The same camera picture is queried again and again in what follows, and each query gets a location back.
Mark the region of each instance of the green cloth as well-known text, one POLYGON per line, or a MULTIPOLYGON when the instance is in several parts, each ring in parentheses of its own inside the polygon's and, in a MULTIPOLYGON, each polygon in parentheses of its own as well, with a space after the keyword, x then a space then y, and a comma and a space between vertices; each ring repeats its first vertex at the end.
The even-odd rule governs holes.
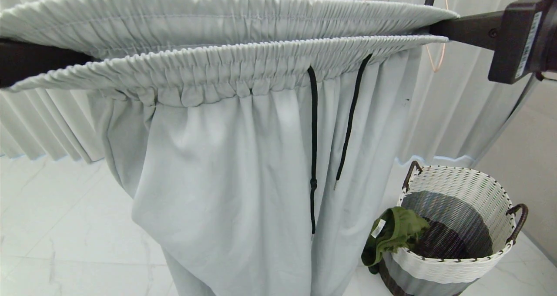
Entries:
POLYGON ((411 209, 393 207, 385 210, 373 223, 372 232, 362 252, 362 262, 371 273, 376 274, 384 252, 396 252, 398 248, 412 249, 420 234, 428 227, 429 223, 411 209), (374 238, 372 234, 380 220, 385 221, 385 225, 374 238))

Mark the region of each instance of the white tile floor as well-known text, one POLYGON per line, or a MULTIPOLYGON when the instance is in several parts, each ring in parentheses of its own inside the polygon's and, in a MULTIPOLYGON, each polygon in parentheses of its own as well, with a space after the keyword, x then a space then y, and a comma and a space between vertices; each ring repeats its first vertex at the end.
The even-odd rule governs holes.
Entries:
MULTIPOLYGON (((393 172, 398 185, 406 170, 393 172)), ((161 249, 131 221, 131 199, 103 161, 2 157, 0 179, 0 296, 177 296, 161 249)), ((388 295, 363 267, 344 294, 388 295)), ((557 269, 521 235, 463 295, 557 296, 557 269)))

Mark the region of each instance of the white and gray basket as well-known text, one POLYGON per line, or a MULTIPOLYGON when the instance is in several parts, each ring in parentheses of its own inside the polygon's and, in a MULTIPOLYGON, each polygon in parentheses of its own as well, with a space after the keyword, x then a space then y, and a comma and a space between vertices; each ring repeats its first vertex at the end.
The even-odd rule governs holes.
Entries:
POLYGON ((379 272, 395 296, 461 294, 513 248, 528 214, 524 204, 513 207, 493 177, 473 169, 422 168, 414 161, 402 189, 397 205, 430 228, 412 251, 383 255, 379 272))

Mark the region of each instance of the barcode sticker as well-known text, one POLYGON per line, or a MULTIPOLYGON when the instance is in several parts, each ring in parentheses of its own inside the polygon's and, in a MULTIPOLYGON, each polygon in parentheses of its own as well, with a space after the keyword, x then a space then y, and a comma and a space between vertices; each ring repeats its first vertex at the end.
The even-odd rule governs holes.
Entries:
POLYGON ((532 26, 530 27, 530 32, 528 33, 526 46, 524 46, 523 56, 520 59, 519 68, 517 70, 517 74, 515 75, 515 78, 519 78, 524 74, 526 63, 528 61, 528 57, 530 56, 532 45, 534 44, 534 39, 536 38, 537 28, 540 26, 541 13, 542 12, 537 12, 534 15, 534 20, 532 20, 532 26))
POLYGON ((383 230, 384 226, 385 226, 385 220, 380 219, 379 223, 377 223, 376 229, 373 230, 373 232, 372 232, 372 237, 376 239, 377 236, 379 235, 379 233, 381 233, 381 231, 383 230))

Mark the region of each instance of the elastic waistband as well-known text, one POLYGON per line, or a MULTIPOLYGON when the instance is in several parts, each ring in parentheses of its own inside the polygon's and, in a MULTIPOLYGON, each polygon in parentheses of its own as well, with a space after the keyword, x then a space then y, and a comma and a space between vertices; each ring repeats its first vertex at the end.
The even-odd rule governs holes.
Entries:
POLYGON ((454 12, 358 0, 40 0, 0 12, 0 37, 101 60, 201 46, 411 34, 454 12))
POLYGON ((309 66, 326 80, 433 42, 439 36, 373 36, 203 47, 89 62, 27 78, 8 91, 32 88, 96 89, 118 100, 197 106, 234 96, 298 88, 309 66))

